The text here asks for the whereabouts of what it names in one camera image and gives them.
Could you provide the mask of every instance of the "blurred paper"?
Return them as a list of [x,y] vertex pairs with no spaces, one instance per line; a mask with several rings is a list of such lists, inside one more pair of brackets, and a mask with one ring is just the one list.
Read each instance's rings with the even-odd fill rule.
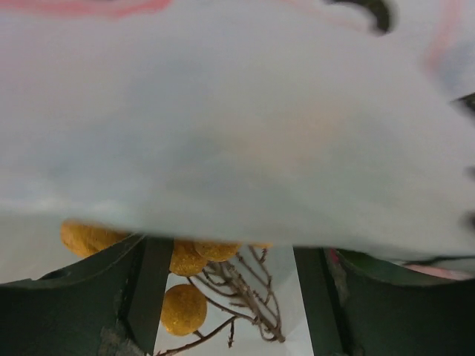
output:
[[104,16],[119,19],[138,13],[155,13],[165,9],[173,0],[0,0],[5,10],[18,10],[46,16],[66,18]]
[[[314,9],[314,16],[358,31],[368,31],[374,19],[355,4],[320,0],[284,0]],[[475,92],[475,2],[470,0],[386,0],[395,22],[379,41],[404,51],[420,67],[435,56],[434,78],[452,99]]]
[[[431,30],[399,6],[425,47]],[[10,248],[58,244],[75,217],[394,260],[475,255],[475,130],[398,28],[376,37],[271,0],[174,0],[115,21],[10,10],[0,214],[52,227],[26,238],[19,223]]]

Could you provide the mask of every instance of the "yellow berry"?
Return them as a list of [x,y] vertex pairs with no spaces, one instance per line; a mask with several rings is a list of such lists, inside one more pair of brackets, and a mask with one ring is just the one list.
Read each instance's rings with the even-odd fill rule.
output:
[[61,241],[79,257],[89,257],[114,243],[124,240],[128,234],[113,231],[100,225],[85,225],[77,220],[66,220],[61,226]]
[[168,333],[185,336],[203,325],[207,309],[206,297],[198,288],[180,284],[171,287],[163,296],[160,321]]
[[194,249],[202,257],[213,262],[224,262],[233,257],[240,248],[240,243],[214,243],[212,241],[195,241]]
[[251,244],[252,247],[257,247],[257,248],[271,248],[273,247],[273,243],[253,243]]
[[178,276],[190,277],[201,272],[208,260],[201,257],[191,241],[174,241],[170,272]]

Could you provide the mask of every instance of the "white surface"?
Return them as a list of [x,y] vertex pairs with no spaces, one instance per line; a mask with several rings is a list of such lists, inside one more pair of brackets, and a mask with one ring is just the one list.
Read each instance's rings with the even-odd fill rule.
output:
[[[475,254],[459,224],[475,133],[445,104],[475,90],[475,6],[436,77],[443,96],[416,69],[438,12],[408,4],[379,39],[265,0],[176,0],[117,22],[3,13],[0,212],[16,217],[0,230],[0,277],[72,262],[57,247],[66,217],[398,259]],[[47,221],[31,234],[26,216]]]

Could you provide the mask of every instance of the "pink mark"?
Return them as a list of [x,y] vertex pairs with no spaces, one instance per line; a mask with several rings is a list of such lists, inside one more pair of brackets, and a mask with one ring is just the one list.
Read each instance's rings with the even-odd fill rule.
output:
[[445,278],[446,280],[469,280],[474,277],[471,274],[467,274],[464,272],[449,271],[447,269],[434,268],[434,267],[428,267],[428,266],[411,265],[411,266],[405,266],[405,267],[412,271],[416,271],[423,274],[429,274],[430,276],[434,276],[434,277]]
[[334,263],[340,263],[340,259],[338,258],[338,255],[336,254],[336,250],[334,249],[330,250],[330,257],[332,258],[332,261]]
[[0,0],[0,7],[61,17],[122,18],[164,10],[173,0]]
[[314,16],[317,16],[331,24],[347,27],[351,30],[356,30],[358,32],[366,32],[366,29],[363,28],[362,26],[358,26],[357,24],[354,24],[347,20],[337,19],[336,17],[328,16],[327,14],[324,14],[321,11],[314,8],[312,5],[309,6],[309,5],[303,4],[299,2],[298,0],[281,0],[281,1],[286,2],[287,4],[291,4],[292,6],[297,7],[299,10],[303,10],[306,13],[310,13]]
[[445,0],[441,21],[424,59],[424,67],[431,73],[437,70],[444,53],[451,45],[456,26],[462,15],[462,3],[463,0]]

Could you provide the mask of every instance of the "thin branch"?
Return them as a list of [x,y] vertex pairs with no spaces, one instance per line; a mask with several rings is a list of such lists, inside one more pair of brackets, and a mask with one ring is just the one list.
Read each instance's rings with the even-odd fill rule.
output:
[[202,284],[204,284],[206,287],[208,287],[209,289],[211,289],[214,293],[219,294],[219,295],[222,296],[222,297],[233,298],[233,297],[237,297],[237,296],[238,296],[236,293],[228,294],[228,293],[225,293],[224,291],[220,291],[218,288],[216,288],[216,287],[214,287],[213,285],[209,284],[209,283],[206,282],[202,277],[200,277],[200,276],[198,276],[198,275],[194,275],[194,276],[192,276],[192,277],[196,278],[196,279],[199,280]]
[[216,276],[216,277],[221,277],[220,274],[218,272],[216,272],[216,268],[213,268],[212,267],[212,263],[210,262],[206,268],[203,269],[203,271],[205,271],[207,274],[211,274],[213,276]]
[[244,303],[230,303],[230,306],[235,306],[236,308],[247,308],[247,305]]
[[[190,283],[192,286],[195,286],[195,287],[196,287],[196,285],[193,283],[193,281],[191,280],[190,277],[187,277],[186,279],[189,281],[189,283]],[[238,311],[234,311],[234,310],[232,310],[232,309],[230,309],[230,308],[226,308],[225,306],[222,306],[222,305],[219,304],[218,302],[215,302],[215,301],[214,301],[213,299],[211,299],[210,297],[207,297],[206,295],[205,295],[205,297],[206,297],[206,300],[208,300],[209,303],[211,303],[211,304],[212,304],[213,306],[215,306],[216,308],[222,310],[223,312],[228,312],[228,313],[230,313],[231,315],[234,315],[235,317],[242,317],[243,319],[249,321],[250,323],[255,324],[255,320],[252,319],[252,317],[250,317],[249,315],[245,315],[245,314],[242,314],[242,313],[240,313],[240,312],[238,312]]]
[[232,348],[232,343],[235,341],[235,320],[231,322],[231,329],[229,330],[228,347]]
[[206,336],[203,336],[202,338],[200,338],[198,341],[195,341],[193,343],[189,343],[188,345],[185,345],[185,346],[181,346],[177,349],[172,349],[172,350],[167,350],[165,352],[158,352],[155,356],[172,356],[172,355],[176,355],[178,352],[183,352],[183,351],[186,351],[186,350],[189,350],[189,349],[192,349],[194,348],[195,346],[198,346],[202,343],[205,343],[206,341],[208,341],[209,339],[211,339],[213,336],[215,336],[217,333],[219,333],[221,330],[223,330],[224,328],[226,328],[229,324],[232,324],[234,325],[234,321],[237,319],[238,317],[231,317],[229,318],[227,321],[225,321],[224,323],[222,323],[221,325],[219,325],[213,332],[210,332],[209,334],[207,334]]
[[256,261],[258,261],[259,266],[261,267],[262,271],[266,274],[267,280],[269,281],[269,287],[272,284],[272,276],[270,275],[269,271],[267,270],[266,265],[261,263],[261,259],[258,256],[258,253],[255,251],[255,249],[252,246],[249,246],[249,250],[251,251],[252,256]]
[[200,339],[203,339],[203,338],[204,338],[203,334],[201,334],[199,330],[195,331],[193,334],[195,334],[196,336],[198,336]]
[[213,280],[209,275],[210,274],[213,274],[213,273],[209,273],[207,271],[205,271],[204,269],[202,270],[202,273],[203,275],[205,276],[205,278],[213,285],[213,286],[217,286],[217,287],[222,287],[222,286],[226,286],[228,284],[227,281],[224,281],[224,282],[216,282],[215,280]]
[[[235,286],[240,293],[243,295],[244,302],[249,305],[249,308],[252,310],[252,312],[256,315],[256,318],[258,319],[257,325],[259,326],[259,332],[261,333],[261,337],[264,340],[268,341],[273,341],[273,340],[278,340],[279,342],[283,343],[285,341],[285,337],[281,333],[281,318],[280,318],[280,309],[278,308],[277,304],[277,298],[275,298],[275,295],[273,294],[273,299],[276,304],[276,323],[277,325],[274,326],[261,312],[256,300],[255,296],[253,295],[252,291],[250,290],[249,286],[246,284],[246,282],[243,280],[242,276],[238,273],[236,268],[229,262],[226,261],[223,263],[223,265],[227,268],[228,272],[233,275],[233,286]],[[271,333],[274,334],[275,337],[268,339],[265,337],[263,330],[262,330],[262,324],[266,327],[266,329],[270,330]]]
[[268,302],[262,299],[262,297],[259,295],[257,291],[252,291],[252,293],[254,294],[255,299],[259,300],[259,302],[266,308],[266,310],[274,317],[277,325],[279,325],[279,318],[276,315],[276,313],[274,313],[274,311],[268,306]]
[[214,268],[216,275],[219,276],[223,281],[227,282],[228,284],[232,283],[232,276],[226,274],[223,263],[210,263],[209,265]]
[[260,263],[266,262],[267,252],[268,252],[267,248],[262,249],[262,255],[261,255],[261,258],[259,259]]
[[265,282],[261,276],[259,274],[256,273],[256,271],[254,271],[253,268],[251,268],[250,265],[247,264],[247,262],[244,260],[244,258],[240,255],[240,254],[236,254],[236,257],[237,257],[237,260],[239,261],[239,263],[241,265],[243,265],[244,267],[246,267],[246,269],[251,272],[251,274],[265,287],[269,287],[269,282]]
[[270,302],[271,297],[272,297],[271,294],[272,294],[272,293],[268,290],[267,293],[266,293],[266,299],[265,299],[264,302],[263,302],[263,304],[264,304],[265,306],[268,306],[268,305],[269,305],[269,302]]

